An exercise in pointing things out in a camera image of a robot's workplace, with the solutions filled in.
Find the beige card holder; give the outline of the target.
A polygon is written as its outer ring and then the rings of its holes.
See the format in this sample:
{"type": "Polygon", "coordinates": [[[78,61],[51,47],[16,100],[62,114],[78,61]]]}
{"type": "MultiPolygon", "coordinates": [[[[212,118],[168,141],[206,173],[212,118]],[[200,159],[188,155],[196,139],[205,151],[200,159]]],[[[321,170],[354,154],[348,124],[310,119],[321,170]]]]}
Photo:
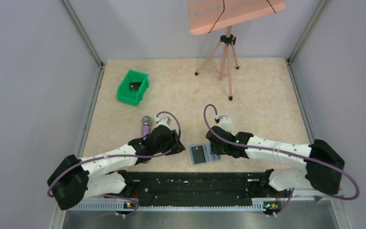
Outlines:
{"type": "Polygon", "coordinates": [[[219,155],[212,152],[211,143],[189,146],[189,152],[194,166],[208,164],[221,159],[219,155]]]}

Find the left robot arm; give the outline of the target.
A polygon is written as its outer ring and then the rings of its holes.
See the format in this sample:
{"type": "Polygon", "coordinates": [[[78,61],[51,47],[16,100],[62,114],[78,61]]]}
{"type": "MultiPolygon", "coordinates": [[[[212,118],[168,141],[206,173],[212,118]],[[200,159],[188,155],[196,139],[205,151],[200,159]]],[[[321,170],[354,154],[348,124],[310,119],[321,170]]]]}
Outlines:
{"type": "Polygon", "coordinates": [[[47,180],[47,195],[67,210],[89,197],[122,193],[132,182],[122,168],[184,151],[181,135],[181,129],[159,125],[115,150],[91,157],[66,156],[47,180]]]}

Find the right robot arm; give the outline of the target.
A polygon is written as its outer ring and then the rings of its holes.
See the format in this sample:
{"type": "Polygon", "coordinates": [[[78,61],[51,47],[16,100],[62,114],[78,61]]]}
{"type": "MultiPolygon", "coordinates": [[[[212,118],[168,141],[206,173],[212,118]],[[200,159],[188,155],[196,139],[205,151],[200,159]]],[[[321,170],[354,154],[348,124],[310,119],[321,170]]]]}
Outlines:
{"type": "Polygon", "coordinates": [[[288,144],[248,132],[233,135],[216,125],[205,137],[219,154],[269,160],[290,166],[284,170],[267,170],[268,185],[277,191],[314,188],[326,195],[339,192],[345,161],[324,140],[316,139],[312,144],[288,144]]]}

